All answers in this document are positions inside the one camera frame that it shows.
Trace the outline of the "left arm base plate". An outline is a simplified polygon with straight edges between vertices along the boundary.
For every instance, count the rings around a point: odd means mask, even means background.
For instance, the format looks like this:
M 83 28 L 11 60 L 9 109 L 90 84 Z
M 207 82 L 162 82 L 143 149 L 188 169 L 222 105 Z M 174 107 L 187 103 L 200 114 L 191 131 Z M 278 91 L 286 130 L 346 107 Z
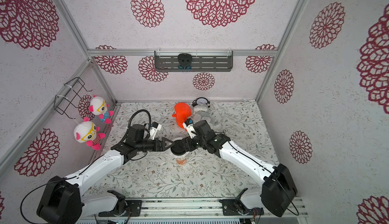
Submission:
M 139 217 L 143 202 L 141 200 L 120 201 L 112 211 L 100 212 L 99 217 Z

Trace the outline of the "black cup lid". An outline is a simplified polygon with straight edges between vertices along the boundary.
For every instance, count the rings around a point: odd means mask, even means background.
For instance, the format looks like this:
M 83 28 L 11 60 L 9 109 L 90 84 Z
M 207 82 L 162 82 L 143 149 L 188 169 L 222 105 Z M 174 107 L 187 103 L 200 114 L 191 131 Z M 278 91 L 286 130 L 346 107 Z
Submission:
M 174 156 L 183 156 L 187 153 L 187 150 L 184 148 L 184 146 L 182 144 L 182 140 L 183 140 L 183 138 L 181 138 L 181 137 L 173 140 L 174 144 L 170 148 L 170 150 Z

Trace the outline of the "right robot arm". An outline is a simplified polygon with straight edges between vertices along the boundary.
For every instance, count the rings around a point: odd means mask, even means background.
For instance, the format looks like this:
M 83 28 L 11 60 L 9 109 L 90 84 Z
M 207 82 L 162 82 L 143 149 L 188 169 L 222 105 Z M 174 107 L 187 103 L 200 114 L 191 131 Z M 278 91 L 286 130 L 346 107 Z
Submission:
M 180 142 L 184 151 L 202 148 L 234 164 L 259 185 L 257 189 L 243 189 L 233 200 L 233 209 L 246 215 L 257 208 L 265 208 L 277 217 L 282 217 L 288 211 L 298 190 L 285 165 L 275 166 L 256 158 L 225 133 L 212 130 L 205 120 L 194 123 L 188 119 L 183 127 L 189 134 Z

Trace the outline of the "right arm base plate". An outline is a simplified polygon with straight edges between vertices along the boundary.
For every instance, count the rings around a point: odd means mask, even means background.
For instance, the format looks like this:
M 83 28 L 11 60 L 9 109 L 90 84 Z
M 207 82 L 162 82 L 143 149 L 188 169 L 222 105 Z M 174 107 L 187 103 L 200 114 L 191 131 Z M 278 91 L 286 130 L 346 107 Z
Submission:
M 224 216 L 264 215 L 263 208 L 249 209 L 240 200 L 237 199 L 220 199 L 219 202 L 222 204 L 222 210 Z

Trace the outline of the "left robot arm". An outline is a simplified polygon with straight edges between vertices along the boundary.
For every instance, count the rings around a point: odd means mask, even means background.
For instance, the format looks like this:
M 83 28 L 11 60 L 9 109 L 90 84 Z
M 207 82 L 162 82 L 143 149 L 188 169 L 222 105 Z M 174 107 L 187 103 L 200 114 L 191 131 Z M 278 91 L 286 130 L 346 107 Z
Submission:
M 37 215 L 49 224 L 74 224 L 80 218 L 101 212 L 124 214 L 127 202 L 119 192 L 108 191 L 92 197 L 85 197 L 85 192 L 111 171 L 135 161 L 138 152 L 164 152 L 174 145 L 167 138 L 114 145 L 79 171 L 64 178 L 50 179 L 37 207 Z

